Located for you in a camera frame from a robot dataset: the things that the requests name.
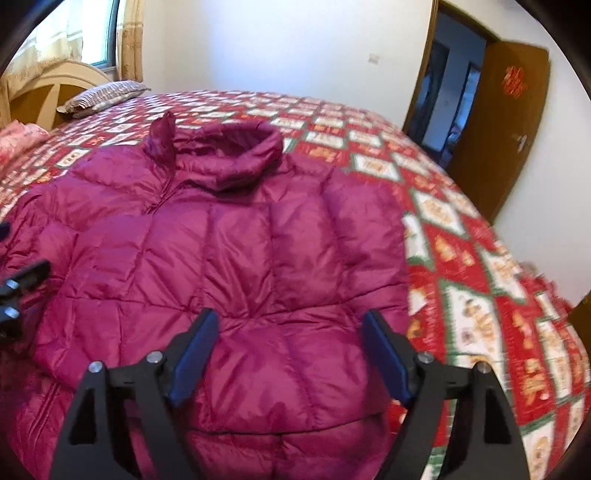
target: door frame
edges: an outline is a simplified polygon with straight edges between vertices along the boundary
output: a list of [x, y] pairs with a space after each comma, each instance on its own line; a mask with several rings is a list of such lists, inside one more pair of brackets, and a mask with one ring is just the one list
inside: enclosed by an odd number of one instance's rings
[[427, 73], [429, 57], [431, 56], [431, 47], [433, 46], [433, 41], [435, 40], [437, 14], [439, 12], [444, 13], [449, 17], [452, 17], [454, 20], [460, 22], [465, 27], [470, 28], [470, 30], [479, 34], [481, 37], [484, 37], [487, 46], [490, 43], [502, 40], [502, 38], [499, 37], [496, 33], [494, 33], [484, 24], [480, 23], [476, 18], [464, 12], [464, 10], [462, 10], [461, 8], [452, 5], [450, 2], [446, 0], [433, 0], [433, 4], [431, 6], [431, 18], [429, 20], [429, 29], [427, 31], [427, 42], [425, 43], [425, 50], [423, 51], [423, 59], [421, 61], [421, 67], [418, 71], [417, 82], [414, 86], [413, 97], [411, 98], [410, 106], [408, 107], [408, 112], [406, 118], [404, 119], [404, 124], [402, 126], [402, 131], [404, 133], [408, 133], [410, 121], [413, 117], [414, 105], [417, 103], [418, 94], [421, 92], [421, 83], [423, 81], [423, 77]]

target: striped pillow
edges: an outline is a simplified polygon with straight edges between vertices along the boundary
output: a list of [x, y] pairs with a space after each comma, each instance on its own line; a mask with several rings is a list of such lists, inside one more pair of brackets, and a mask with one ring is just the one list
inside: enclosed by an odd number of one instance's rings
[[146, 90], [151, 90], [143, 83], [133, 80], [123, 80], [121, 82], [110, 82], [98, 87], [91, 88], [85, 92], [72, 97], [64, 105], [59, 106], [57, 111], [60, 113], [75, 113], [87, 110], [101, 103], [123, 97], [128, 93], [139, 92], [141, 95]]
[[111, 100], [107, 100], [106, 102], [101, 102], [98, 105], [91, 106], [90, 108], [85, 108], [84, 110], [80, 110], [78, 112], [74, 112], [72, 114], [73, 118], [84, 118], [86, 116], [94, 115], [95, 113], [102, 112], [103, 110], [107, 110], [118, 103], [122, 103], [126, 100], [130, 100], [132, 98], [139, 97], [143, 92], [129, 92], [120, 97], [112, 98]]

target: pillow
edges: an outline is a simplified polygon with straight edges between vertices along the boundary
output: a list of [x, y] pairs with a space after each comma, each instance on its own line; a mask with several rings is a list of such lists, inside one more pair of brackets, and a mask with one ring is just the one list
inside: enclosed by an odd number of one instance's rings
[[139, 96], [146, 90], [150, 89], [143, 83], [135, 82], [133, 80], [105, 83], [104, 85], [93, 87], [72, 97], [64, 103], [64, 105], [59, 106], [57, 111], [60, 113], [76, 113], [109, 100], [120, 98], [129, 93], [137, 93], [136, 96]]
[[15, 120], [0, 132], [0, 166], [15, 159], [25, 150], [50, 137], [46, 130], [35, 124], [23, 125]]
[[107, 110], [108, 108], [112, 107], [113, 105], [117, 105], [118, 103], [124, 102], [129, 100], [130, 98], [139, 97], [144, 91], [140, 92], [129, 92], [125, 93], [124, 95], [114, 97], [111, 100], [105, 100], [104, 102], [99, 103], [90, 108], [85, 108], [84, 110], [80, 110], [78, 112], [74, 112], [72, 114], [73, 118], [84, 118], [89, 115], [94, 115], [95, 113], [102, 112], [103, 110]]

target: metal bolt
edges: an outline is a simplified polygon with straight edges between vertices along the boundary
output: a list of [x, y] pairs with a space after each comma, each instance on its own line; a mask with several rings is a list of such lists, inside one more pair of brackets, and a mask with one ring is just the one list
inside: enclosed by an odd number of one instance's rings
[[427, 365], [433, 363], [433, 360], [435, 360], [435, 357], [431, 352], [419, 352], [417, 358], [419, 362]]
[[489, 374], [491, 373], [491, 365], [486, 362], [478, 362], [476, 364], [476, 368], [481, 374]]
[[101, 370], [103, 370], [103, 362], [92, 362], [89, 366], [88, 366], [88, 371], [91, 374], [97, 374], [98, 372], [100, 372]]
[[10, 317], [12, 319], [17, 319], [20, 315], [20, 313], [18, 313], [17, 309], [13, 309], [12, 307], [6, 307], [4, 309], [4, 315], [6, 315], [7, 317]]
[[149, 364], [159, 364], [163, 358], [164, 358], [163, 353], [159, 352], [157, 350], [154, 352], [150, 352], [146, 356], [146, 360], [148, 361]]

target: jacket collar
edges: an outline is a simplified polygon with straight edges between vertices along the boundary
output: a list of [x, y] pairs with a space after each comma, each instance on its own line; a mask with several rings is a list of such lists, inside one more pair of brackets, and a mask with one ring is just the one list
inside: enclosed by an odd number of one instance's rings
[[167, 112], [150, 126], [144, 151], [175, 175], [216, 192], [258, 181], [281, 159], [283, 138], [264, 122], [206, 124], [189, 133], [176, 129], [176, 118]]

